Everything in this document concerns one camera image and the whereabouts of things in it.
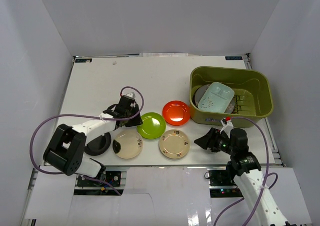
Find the lime green round plate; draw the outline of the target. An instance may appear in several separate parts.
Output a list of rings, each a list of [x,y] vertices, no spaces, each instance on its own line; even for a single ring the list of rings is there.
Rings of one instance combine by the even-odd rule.
[[[148,112],[141,116],[142,124],[137,126],[138,133],[146,139],[156,139],[166,130],[164,118],[156,112]]]

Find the cream plate with black patch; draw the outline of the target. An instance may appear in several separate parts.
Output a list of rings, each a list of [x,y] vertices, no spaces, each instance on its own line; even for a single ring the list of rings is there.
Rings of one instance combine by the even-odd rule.
[[[112,149],[116,156],[122,159],[132,159],[143,149],[143,138],[135,130],[120,132],[112,142]]]

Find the cream floral plate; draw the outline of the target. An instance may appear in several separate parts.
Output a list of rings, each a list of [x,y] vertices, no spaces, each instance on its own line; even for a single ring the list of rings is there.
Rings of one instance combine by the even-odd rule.
[[[158,146],[165,157],[169,159],[181,159],[188,154],[191,143],[184,132],[171,129],[160,137]]]

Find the light blue rectangular dish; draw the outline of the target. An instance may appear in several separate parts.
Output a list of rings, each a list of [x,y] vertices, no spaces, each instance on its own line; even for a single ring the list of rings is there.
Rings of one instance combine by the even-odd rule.
[[[197,107],[206,112],[224,113],[234,95],[234,90],[229,86],[213,82],[200,98]]]

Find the grey reindeer plate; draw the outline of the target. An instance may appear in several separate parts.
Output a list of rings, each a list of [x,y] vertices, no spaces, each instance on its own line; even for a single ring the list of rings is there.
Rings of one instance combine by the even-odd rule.
[[[202,98],[202,96],[204,95],[204,93],[206,92],[206,90],[209,88],[210,84],[206,84],[203,85],[201,87],[199,87],[196,92],[193,95],[193,103],[196,105],[196,107],[198,107],[198,104],[200,102],[200,99]],[[232,113],[235,109],[235,105],[236,105],[236,100],[235,98],[232,98],[232,100],[230,101],[228,107],[225,110],[225,113]]]

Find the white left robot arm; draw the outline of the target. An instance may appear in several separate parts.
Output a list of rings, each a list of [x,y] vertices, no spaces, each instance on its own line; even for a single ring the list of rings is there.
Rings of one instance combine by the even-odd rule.
[[[122,95],[117,104],[108,107],[96,119],[73,126],[59,125],[43,154],[43,159],[67,176],[85,175],[94,185],[101,185],[106,179],[103,165],[85,157],[85,153],[90,154],[85,147],[118,128],[141,124],[139,105],[134,93]]]

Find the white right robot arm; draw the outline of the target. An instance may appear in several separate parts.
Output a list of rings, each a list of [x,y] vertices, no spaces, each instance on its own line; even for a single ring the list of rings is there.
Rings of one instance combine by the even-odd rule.
[[[224,152],[230,156],[226,166],[226,180],[238,186],[251,210],[244,225],[251,219],[254,219],[256,225],[290,225],[266,185],[268,173],[263,173],[257,158],[249,151],[248,137],[243,129],[234,128],[228,136],[225,132],[211,128],[194,143],[204,150]]]

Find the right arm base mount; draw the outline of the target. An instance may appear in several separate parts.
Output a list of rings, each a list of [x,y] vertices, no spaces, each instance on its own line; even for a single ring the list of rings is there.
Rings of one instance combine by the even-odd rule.
[[[226,170],[209,170],[204,174],[204,178],[209,182],[211,198],[238,198],[243,196]]]

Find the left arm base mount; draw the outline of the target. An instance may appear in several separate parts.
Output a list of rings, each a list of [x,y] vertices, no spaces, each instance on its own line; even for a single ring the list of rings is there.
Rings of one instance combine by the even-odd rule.
[[[83,196],[120,196],[123,193],[122,183],[122,172],[121,171],[103,171],[99,176],[98,180],[103,181],[97,182],[88,180],[83,176],[79,175],[76,179],[74,195]]]

